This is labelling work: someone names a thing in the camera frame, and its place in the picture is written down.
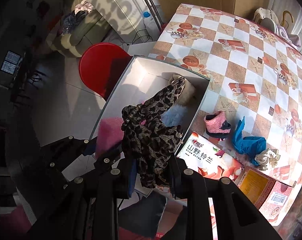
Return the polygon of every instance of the light blue fluffy item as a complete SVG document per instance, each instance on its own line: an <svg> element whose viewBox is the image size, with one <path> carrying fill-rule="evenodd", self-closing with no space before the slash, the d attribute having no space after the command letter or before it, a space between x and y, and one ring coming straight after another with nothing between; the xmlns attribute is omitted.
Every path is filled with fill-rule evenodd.
<svg viewBox="0 0 302 240"><path fill-rule="evenodd" d="M161 114L161 121L166 127L181 125L187 110L186 106L174 104L168 111Z"/></svg>

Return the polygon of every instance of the curtain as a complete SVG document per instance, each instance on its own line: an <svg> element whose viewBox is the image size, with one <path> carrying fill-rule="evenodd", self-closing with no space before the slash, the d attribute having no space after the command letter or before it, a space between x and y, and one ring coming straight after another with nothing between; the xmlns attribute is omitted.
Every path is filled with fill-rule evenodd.
<svg viewBox="0 0 302 240"><path fill-rule="evenodd" d="M271 9L275 12L278 21L281 23L283 19L283 11L289 11L293 18L294 23L291 22L291 18L286 14L285 28L287 28L288 34L299 34L302 29L302 7L296 0L270 0L268 9Z"/></svg>

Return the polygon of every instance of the barcode label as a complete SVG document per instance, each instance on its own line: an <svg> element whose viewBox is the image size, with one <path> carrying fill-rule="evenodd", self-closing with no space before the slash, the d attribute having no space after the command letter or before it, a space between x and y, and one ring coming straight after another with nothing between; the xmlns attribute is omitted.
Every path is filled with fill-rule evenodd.
<svg viewBox="0 0 302 240"><path fill-rule="evenodd" d="M273 192L270 198L268 199L268 202L278 206L283 206L285 204L286 199L286 195L283 195L278 192Z"/></svg>

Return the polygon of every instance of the red stool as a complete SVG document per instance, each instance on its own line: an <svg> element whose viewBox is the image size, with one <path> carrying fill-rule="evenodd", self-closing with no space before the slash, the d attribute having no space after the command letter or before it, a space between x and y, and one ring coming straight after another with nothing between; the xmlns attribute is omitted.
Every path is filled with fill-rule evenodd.
<svg viewBox="0 0 302 240"><path fill-rule="evenodd" d="M88 48L79 62L82 82L107 101L132 57L119 46L102 42Z"/></svg>

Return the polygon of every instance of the window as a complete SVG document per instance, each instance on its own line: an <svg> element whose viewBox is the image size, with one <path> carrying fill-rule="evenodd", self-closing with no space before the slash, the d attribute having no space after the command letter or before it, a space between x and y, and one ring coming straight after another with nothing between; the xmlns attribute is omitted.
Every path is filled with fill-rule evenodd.
<svg viewBox="0 0 302 240"><path fill-rule="evenodd" d="M21 56L8 50L5 60L2 63L1 70L10 74L15 72Z"/></svg>

